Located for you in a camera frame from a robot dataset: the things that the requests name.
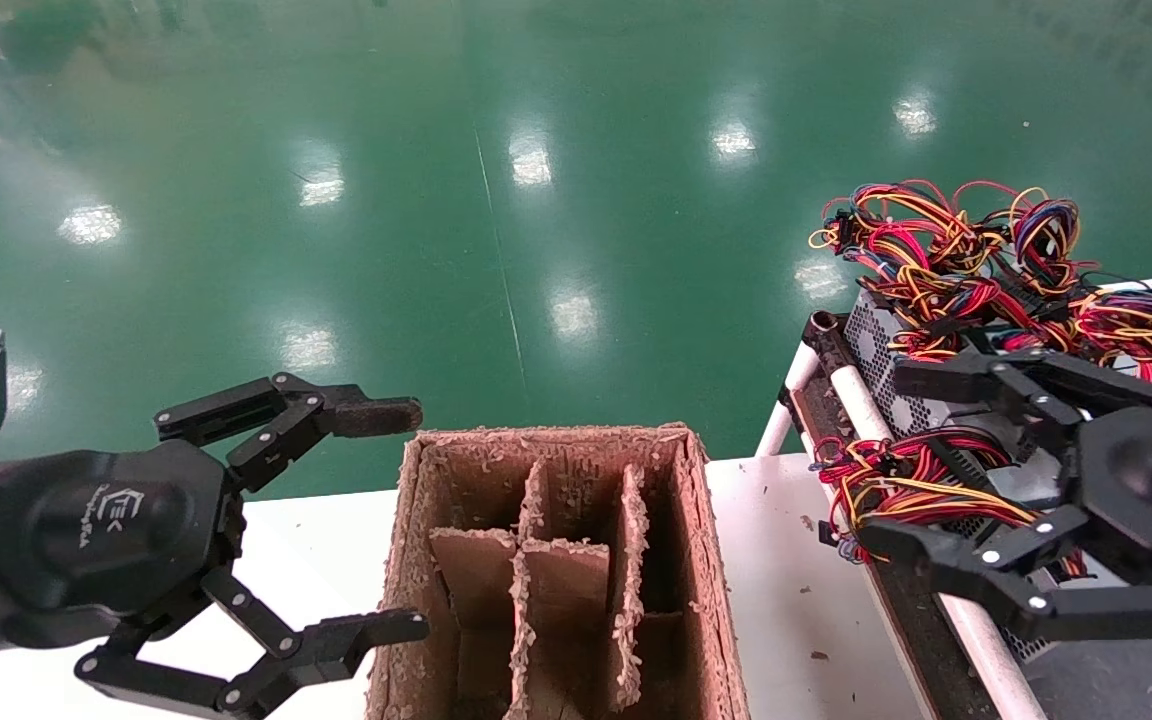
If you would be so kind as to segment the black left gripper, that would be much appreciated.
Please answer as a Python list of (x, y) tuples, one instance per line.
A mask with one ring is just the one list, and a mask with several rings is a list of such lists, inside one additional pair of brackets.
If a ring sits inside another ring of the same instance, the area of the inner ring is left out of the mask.
[[(74, 675), (111, 700), (200, 719), (266, 719), (311, 685), (355, 679), (376, 647), (429, 638), (420, 611), (324, 619), (294, 632), (229, 569), (241, 488), (200, 448), (71, 450), (0, 462), (0, 650), (109, 635)], [(260, 644), (234, 679), (141, 659), (211, 602)]]

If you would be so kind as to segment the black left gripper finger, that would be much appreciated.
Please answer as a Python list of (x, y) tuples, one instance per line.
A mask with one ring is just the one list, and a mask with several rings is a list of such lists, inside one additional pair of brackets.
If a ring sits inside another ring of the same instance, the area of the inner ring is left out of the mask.
[(156, 415), (161, 441), (196, 447), (241, 434), (227, 455), (238, 488), (259, 492), (328, 435), (369, 438), (420, 429), (417, 397), (369, 397), (357, 384), (316, 386), (289, 372), (243, 382)]

